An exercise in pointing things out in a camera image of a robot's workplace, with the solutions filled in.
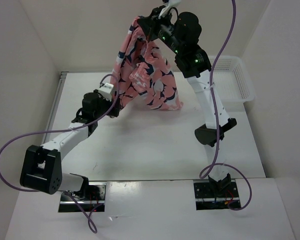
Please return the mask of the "pink shark print shorts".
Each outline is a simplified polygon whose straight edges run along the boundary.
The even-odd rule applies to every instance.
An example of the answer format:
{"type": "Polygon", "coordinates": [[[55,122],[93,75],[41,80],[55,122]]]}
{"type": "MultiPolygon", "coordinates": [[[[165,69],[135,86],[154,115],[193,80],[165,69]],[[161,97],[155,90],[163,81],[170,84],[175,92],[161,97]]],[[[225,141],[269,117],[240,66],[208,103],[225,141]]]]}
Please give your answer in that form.
{"type": "Polygon", "coordinates": [[[183,103],[171,65],[156,43],[146,40],[139,19],[132,21],[112,69],[120,108],[139,97],[151,110],[179,110],[183,103]]]}

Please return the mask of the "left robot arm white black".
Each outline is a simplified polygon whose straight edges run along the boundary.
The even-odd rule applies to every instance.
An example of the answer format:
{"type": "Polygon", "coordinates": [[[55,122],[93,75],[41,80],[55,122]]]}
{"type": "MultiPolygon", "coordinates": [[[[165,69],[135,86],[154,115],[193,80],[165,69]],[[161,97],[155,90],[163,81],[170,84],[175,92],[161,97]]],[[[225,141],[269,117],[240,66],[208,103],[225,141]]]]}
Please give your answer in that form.
{"type": "Polygon", "coordinates": [[[72,192],[79,200],[90,194],[89,179],[85,176],[64,173],[62,161],[79,143],[88,139],[98,122],[105,116],[118,117],[120,99],[107,99],[99,90],[86,93],[81,108],[69,127],[54,139],[40,145],[31,145],[25,153],[20,184],[31,190],[53,195],[60,191],[72,192]]]}

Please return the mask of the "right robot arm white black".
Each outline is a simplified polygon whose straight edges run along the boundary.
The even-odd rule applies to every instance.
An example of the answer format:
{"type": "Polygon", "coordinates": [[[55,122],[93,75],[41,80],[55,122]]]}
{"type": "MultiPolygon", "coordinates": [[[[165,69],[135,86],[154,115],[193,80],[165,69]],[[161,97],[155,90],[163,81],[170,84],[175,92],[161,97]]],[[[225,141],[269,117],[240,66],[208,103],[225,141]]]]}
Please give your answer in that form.
{"type": "Polygon", "coordinates": [[[237,125],[237,120],[229,116],[215,89],[210,59],[198,44],[202,32],[198,17],[191,12],[182,12],[172,23],[170,12],[160,16],[163,9],[163,6],[154,8],[149,16],[141,17],[137,23],[148,41],[159,39],[175,54],[176,66],[198,99],[204,123],[194,131],[194,135],[211,160],[207,170],[199,177],[208,178],[209,191],[217,198],[227,191],[231,183],[230,173],[217,164],[221,142],[225,132],[237,125]]]}

